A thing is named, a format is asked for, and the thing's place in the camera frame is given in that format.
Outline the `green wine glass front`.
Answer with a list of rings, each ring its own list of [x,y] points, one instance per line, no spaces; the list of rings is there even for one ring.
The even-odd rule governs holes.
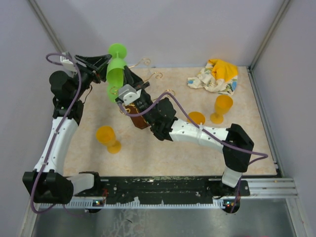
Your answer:
[[[118,97],[120,87],[108,84],[107,86],[107,95],[110,102],[115,103]]]

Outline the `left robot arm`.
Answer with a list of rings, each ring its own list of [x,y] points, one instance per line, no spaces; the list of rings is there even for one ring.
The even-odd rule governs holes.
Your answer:
[[[84,103],[80,97],[91,83],[106,81],[111,56],[71,57],[68,53],[58,56],[60,61],[57,64],[69,66],[75,74],[70,76],[64,71],[55,71],[49,77],[50,90],[54,95],[51,132],[33,171],[25,172],[22,178],[33,203],[68,204],[80,192],[87,191],[97,196],[103,190],[97,172],[81,172],[65,177],[63,169],[71,139],[83,114]]]

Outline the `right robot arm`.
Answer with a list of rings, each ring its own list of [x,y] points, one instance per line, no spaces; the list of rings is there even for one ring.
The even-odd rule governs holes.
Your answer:
[[[241,177],[248,169],[254,142],[238,124],[229,128],[214,128],[199,125],[191,118],[188,121],[176,117],[168,92],[153,101],[145,91],[144,82],[127,66],[123,68],[123,83],[115,99],[120,111],[132,120],[150,127],[160,141],[191,142],[220,151],[224,156],[225,169],[221,178],[221,191],[230,196],[241,184]]]

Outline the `clear wine glass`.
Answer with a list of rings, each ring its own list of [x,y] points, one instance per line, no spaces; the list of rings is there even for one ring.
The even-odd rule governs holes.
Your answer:
[[[146,65],[146,68],[147,68],[146,77],[149,78],[150,75],[151,75],[151,60],[148,59],[148,60],[145,62],[145,65]]]

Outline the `green wine glass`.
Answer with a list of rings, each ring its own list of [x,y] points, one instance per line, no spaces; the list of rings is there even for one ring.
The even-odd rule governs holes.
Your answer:
[[[123,70],[126,66],[127,49],[123,44],[114,43],[109,47],[108,52],[112,58],[107,67],[106,79],[110,86],[120,88],[123,85]]]
[[[110,102],[115,103],[118,97],[120,87],[108,84],[107,86],[107,95]]]

